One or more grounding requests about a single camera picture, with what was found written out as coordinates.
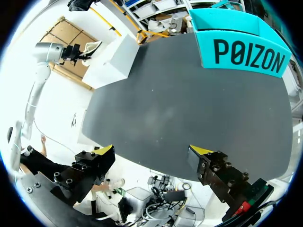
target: yellow pole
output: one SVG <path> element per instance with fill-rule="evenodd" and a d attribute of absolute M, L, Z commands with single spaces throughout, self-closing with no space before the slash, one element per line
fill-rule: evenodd
<path fill-rule="evenodd" d="M 144 31 L 145 33 L 150 33 L 150 34 L 153 34 L 153 35 L 159 35 L 159 36 L 162 36 L 162 37 L 169 37 L 168 35 L 164 35 L 164 34 L 161 34 L 161 33 L 156 33 L 156 32 L 150 32 L 150 31 Z"/>
<path fill-rule="evenodd" d="M 90 9 L 98 15 L 98 17 L 100 17 L 108 26 L 110 26 L 110 28 L 112 28 L 113 26 L 104 18 L 102 17 L 97 11 L 95 11 L 92 7 L 90 7 Z M 121 36 L 121 34 L 115 29 L 115 32 L 117 33 L 118 36 Z"/>
<path fill-rule="evenodd" d="M 123 15 L 129 20 L 129 22 L 132 23 L 132 25 L 137 29 L 137 31 L 140 31 L 141 29 L 133 22 L 133 20 L 125 14 L 125 12 L 113 1 L 113 0 L 109 0 L 121 13 L 123 13 Z"/>

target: storage container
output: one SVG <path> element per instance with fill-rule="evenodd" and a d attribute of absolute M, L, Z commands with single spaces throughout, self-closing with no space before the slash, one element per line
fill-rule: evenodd
<path fill-rule="evenodd" d="M 175 0 L 160 0 L 153 3 L 159 10 L 166 10 L 177 6 Z"/>
<path fill-rule="evenodd" d="M 134 11 L 134 13 L 140 18 L 147 17 L 151 14 L 154 14 L 155 12 L 156 7 L 152 3 L 145 4 L 144 6 L 141 6 Z"/>
<path fill-rule="evenodd" d="M 133 208 L 131 214 L 140 217 L 141 210 L 145 208 L 145 205 L 149 202 L 152 195 L 153 193 L 140 187 L 127 190 L 125 197 Z"/>
<path fill-rule="evenodd" d="M 261 18 L 236 10 L 189 11 L 202 66 L 246 70 L 281 78 L 291 56 L 286 43 Z"/>

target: person's arm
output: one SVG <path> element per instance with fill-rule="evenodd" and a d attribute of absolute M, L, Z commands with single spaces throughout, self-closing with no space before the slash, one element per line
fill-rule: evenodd
<path fill-rule="evenodd" d="M 42 150 L 41 150 L 40 153 L 41 153 L 44 157 L 47 156 L 47 154 L 46 154 L 46 147 L 45 147 L 45 141 L 46 141 L 45 136 L 42 136 L 42 137 L 41 137 Z"/>

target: cardboard box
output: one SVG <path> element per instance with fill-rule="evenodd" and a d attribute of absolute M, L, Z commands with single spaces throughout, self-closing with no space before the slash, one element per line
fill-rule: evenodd
<path fill-rule="evenodd" d="M 56 24 L 47 31 L 40 41 L 46 43 L 58 43 L 62 44 L 64 47 L 67 45 L 79 44 L 80 51 L 83 52 L 86 43 L 96 42 L 97 40 L 72 22 L 61 17 Z M 50 65 L 52 65 L 51 68 L 53 71 L 74 80 L 76 83 L 89 90 L 92 89 L 81 81 L 88 69 L 86 66 L 82 65 L 81 60 L 77 61 L 75 66 L 74 62 L 70 61 L 66 61 L 64 65 Z"/>
<path fill-rule="evenodd" d="M 169 19 L 171 17 L 172 17 L 172 15 L 166 15 L 166 14 L 160 13 L 156 16 L 156 20 L 161 21 L 161 20 Z"/>

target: white plastic crate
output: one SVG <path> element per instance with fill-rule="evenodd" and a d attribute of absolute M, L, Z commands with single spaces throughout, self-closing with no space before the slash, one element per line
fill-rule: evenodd
<path fill-rule="evenodd" d="M 140 18 L 147 17 L 151 14 L 154 14 L 155 12 L 156 8 L 153 6 L 152 3 L 145 4 L 144 6 L 141 6 L 140 8 L 134 11 L 134 13 Z"/>
<path fill-rule="evenodd" d="M 159 10 L 166 10 L 177 6 L 175 0 L 161 0 L 153 3 Z"/>

